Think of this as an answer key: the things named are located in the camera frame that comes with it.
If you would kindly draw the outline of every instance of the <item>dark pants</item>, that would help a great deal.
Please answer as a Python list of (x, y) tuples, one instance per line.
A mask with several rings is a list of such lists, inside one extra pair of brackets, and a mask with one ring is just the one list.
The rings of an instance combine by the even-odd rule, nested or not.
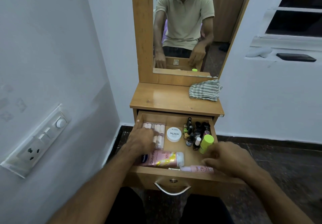
[[(120, 189), (105, 223), (146, 223), (142, 199), (129, 187)], [(183, 223), (233, 224), (220, 198), (191, 194), (180, 219)]]
[(190, 58), (192, 50), (185, 49), (185, 48), (175, 48), (164, 46), (163, 53), (167, 57), (177, 57), (177, 58)]

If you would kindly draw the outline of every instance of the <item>wooden mirror frame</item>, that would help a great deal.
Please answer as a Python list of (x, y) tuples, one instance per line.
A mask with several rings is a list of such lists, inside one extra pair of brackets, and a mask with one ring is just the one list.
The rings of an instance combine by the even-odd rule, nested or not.
[[(248, 2), (249, 0), (245, 0), (244, 2), (231, 43), (235, 39)], [(139, 82), (191, 86), (195, 83), (214, 79), (212, 77), (202, 76), (203, 74), (201, 72), (198, 72), (200, 76), (193, 76), (196, 72), (182, 70), (159, 69), (160, 71), (158, 73), (153, 73), (153, 0), (132, 0), (132, 4)], [(219, 77), (223, 71), (231, 46), (227, 52)]]

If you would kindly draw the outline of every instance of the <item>hand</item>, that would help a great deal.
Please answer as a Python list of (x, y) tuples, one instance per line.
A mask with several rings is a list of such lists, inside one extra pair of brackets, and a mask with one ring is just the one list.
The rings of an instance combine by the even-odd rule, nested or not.
[(205, 153), (203, 164), (215, 168), (228, 176), (250, 180), (263, 171), (246, 149), (232, 142), (215, 143)]
[(134, 154), (135, 158), (143, 154), (151, 153), (155, 148), (153, 137), (158, 136), (159, 133), (147, 128), (139, 128), (140, 121), (137, 120), (126, 144), (123, 146), (129, 149)]
[(198, 43), (191, 52), (189, 65), (195, 66), (206, 55), (206, 47), (202, 43)]
[(155, 52), (154, 63), (156, 68), (167, 68), (166, 56), (163, 52)]

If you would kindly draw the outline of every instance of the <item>pink bottle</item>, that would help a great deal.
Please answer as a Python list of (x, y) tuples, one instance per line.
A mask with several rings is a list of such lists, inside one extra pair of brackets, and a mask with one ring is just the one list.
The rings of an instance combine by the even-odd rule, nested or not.
[(184, 172), (214, 173), (213, 168), (203, 165), (192, 165), (180, 167)]

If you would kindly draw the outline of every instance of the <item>shirt sleeve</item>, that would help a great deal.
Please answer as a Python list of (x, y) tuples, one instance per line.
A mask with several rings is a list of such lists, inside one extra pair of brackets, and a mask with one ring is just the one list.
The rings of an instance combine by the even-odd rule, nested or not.
[(215, 16), (215, 8), (213, 6), (213, 0), (201, 0), (201, 19), (204, 20), (208, 17)]
[(157, 0), (156, 1), (155, 12), (157, 13), (159, 10), (163, 10), (165, 13), (167, 12), (167, 10), (168, 10), (167, 0)]

